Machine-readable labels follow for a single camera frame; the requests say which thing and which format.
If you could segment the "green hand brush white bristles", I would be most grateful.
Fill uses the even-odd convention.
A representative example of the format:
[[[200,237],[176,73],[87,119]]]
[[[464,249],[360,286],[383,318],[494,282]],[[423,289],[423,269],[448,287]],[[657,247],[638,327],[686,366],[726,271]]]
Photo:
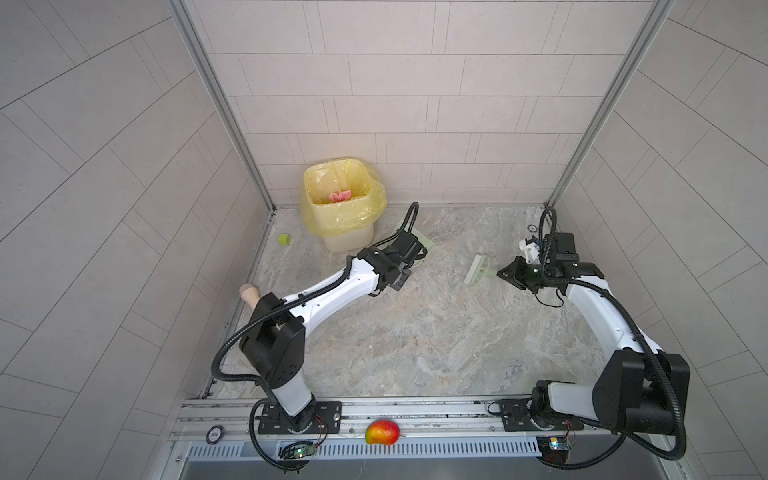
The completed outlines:
[[[489,255],[477,254],[467,272],[464,283],[466,285],[477,285],[488,277],[496,277],[497,271],[493,268],[492,260]]]

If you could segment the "beige bin yellow bag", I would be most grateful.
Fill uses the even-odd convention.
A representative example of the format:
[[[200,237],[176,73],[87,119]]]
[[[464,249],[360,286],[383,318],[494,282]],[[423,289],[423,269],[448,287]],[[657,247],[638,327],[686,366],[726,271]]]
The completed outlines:
[[[349,201],[331,203],[331,192],[351,190]],[[299,209],[307,230],[334,253],[358,251],[373,241],[387,207],[383,183],[372,166],[338,158],[308,167],[302,175]]]

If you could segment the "green dustpan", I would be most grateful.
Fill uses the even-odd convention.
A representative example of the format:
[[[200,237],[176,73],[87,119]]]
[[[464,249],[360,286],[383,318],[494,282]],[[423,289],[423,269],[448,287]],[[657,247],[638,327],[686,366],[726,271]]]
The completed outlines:
[[[421,254],[426,256],[435,247],[435,242],[428,238],[424,233],[418,230],[416,227],[411,229],[411,233],[416,237],[417,241],[422,245]]]

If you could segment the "pink paper scrap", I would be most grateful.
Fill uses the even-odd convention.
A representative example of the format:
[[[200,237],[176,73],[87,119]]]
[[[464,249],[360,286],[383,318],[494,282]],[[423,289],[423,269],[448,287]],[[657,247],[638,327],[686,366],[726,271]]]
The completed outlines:
[[[343,190],[338,192],[331,192],[329,198],[331,203],[340,203],[351,200],[353,198],[353,194],[351,190]]]

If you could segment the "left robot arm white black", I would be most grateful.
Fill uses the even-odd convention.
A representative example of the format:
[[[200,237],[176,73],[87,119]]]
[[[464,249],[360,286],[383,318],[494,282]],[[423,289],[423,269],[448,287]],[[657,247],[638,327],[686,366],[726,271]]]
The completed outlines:
[[[428,253],[413,232],[418,212],[419,204],[411,203],[395,233],[347,256],[342,270],[309,289],[255,300],[248,323],[214,355],[212,377],[255,384],[292,423],[292,431],[305,430],[316,405],[302,373],[308,336],[357,299],[405,285],[414,264]]]

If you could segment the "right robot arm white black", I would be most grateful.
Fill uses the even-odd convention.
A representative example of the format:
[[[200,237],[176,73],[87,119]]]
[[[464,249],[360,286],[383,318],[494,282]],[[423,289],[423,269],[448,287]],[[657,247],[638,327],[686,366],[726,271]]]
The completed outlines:
[[[539,381],[528,406],[531,418],[540,423],[576,419],[617,437],[605,452],[577,463],[549,442],[540,463],[561,471],[586,469],[610,458],[626,441],[662,460],[682,459],[688,450],[687,361],[650,339],[613,295],[603,272],[581,261],[573,234],[557,229],[555,208],[544,208],[536,235],[521,241],[520,248],[522,255],[499,270],[498,277],[533,295],[551,289],[562,303],[574,304],[607,358],[593,384]]]

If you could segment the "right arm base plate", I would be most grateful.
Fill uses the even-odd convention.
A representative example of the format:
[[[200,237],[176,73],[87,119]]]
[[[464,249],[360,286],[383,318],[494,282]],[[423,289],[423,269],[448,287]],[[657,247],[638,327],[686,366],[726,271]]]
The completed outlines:
[[[576,417],[547,409],[534,410],[530,398],[500,399],[489,403],[486,412],[499,417],[505,432],[581,431],[584,424]]]

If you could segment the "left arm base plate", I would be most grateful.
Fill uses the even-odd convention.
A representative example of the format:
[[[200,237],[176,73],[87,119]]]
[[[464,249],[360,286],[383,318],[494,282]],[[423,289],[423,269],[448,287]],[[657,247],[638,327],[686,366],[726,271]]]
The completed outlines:
[[[260,435],[338,434],[342,414],[340,401],[312,400],[296,416],[279,404],[268,404],[256,415]]]

